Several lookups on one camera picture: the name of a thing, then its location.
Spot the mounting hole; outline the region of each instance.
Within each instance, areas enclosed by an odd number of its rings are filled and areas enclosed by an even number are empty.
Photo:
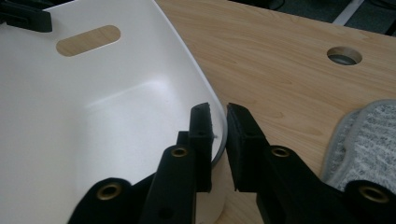
[[[360,186],[359,192],[364,198],[373,201],[375,203],[389,202],[389,197],[387,196],[387,194],[382,192],[380,189],[376,189],[370,186]]]
[[[174,213],[173,209],[165,207],[158,212],[158,217],[161,219],[170,219],[173,217]]]
[[[361,54],[348,47],[335,47],[327,51],[327,57],[334,63],[341,65],[354,65],[362,60]]]
[[[278,157],[288,157],[290,153],[285,149],[281,147],[275,147],[271,150],[274,156]]]
[[[178,147],[178,148],[172,149],[172,156],[174,156],[174,157],[184,157],[188,153],[189,153],[189,151],[183,147]]]
[[[96,193],[96,197],[99,200],[107,201],[119,196],[121,193],[121,189],[122,186],[119,183],[109,183],[99,188],[98,192]]]

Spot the black clamp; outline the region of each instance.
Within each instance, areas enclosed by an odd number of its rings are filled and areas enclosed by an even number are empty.
[[[40,33],[52,31],[49,12],[8,0],[0,0],[0,24],[3,22],[10,26]]]

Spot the white curved edge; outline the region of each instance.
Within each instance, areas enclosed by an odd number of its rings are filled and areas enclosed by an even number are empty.
[[[204,72],[202,71],[201,67],[199,66],[198,62],[195,61],[194,57],[192,56],[189,48],[187,48],[186,44],[184,43],[183,39],[180,37],[180,35],[178,34],[177,30],[175,29],[175,27],[173,26],[172,22],[169,21],[169,19],[166,17],[165,13],[163,12],[163,10],[160,8],[160,6],[158,6],[158,4],[155,2],[155,0],[151,0],[151,3],[157,8],[157,10],[161,13],[161,15],[163,16],[164,20],[166,21],[166,23],[168,24],[169,28],[172,30],[172,32],[174,33],[175,37],[177,38],[178,42],[180,43],[181,47],[185,50],[185,52],[187,53],[187,55],[189,56],[190,60],[192,61],[195,69],[198,71],[198,73],[200,74],[203,82],[205,83],[207,89],[209,90],[210,94],[213,97],[213,100],[216,103],[216,107],[219,110],[219,116],[222,119],[222,125],[223,125],[223,131],[222,131],[222,138],[221,138],[221,143],[219,146],[219,151],[216,154],[215,158],[212,158],[212,169],[214,168],[214,166],[218,163],[218,161],[221,158],[222,153],[224,152],[225,149],[225,144],[227,142],[227,134],[228,134],[228,127],[227,127],[227,119],[225,117],[225,112],[224,109],[222,108],[221,102],[219,101],[218,96],[215,94],[212,86],[210,85],[209,81],[207,80]]]

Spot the wood grain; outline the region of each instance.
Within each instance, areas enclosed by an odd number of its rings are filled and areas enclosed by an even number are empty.
[[[347,112],[396,98],[396,39],[225,0],[158,0],[223,105],[246,106],[269,142],[294,149],[319,174]],[[340,65],[327,52],[362,56]],[[233,192],[217,223],[262,223],[254,195]]]

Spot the oval hole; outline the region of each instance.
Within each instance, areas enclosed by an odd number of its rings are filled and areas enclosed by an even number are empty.
[[[116,26],[102,26],[58,41],[56,49],[63,56],[73,57],[80,53],[114,43],[120,39],[120,36],[121,31]]]
[[[361,54],[348,47],[336,47],[327,51],[327,57],[334,63],[341,65],[354,65],[361,62]]]

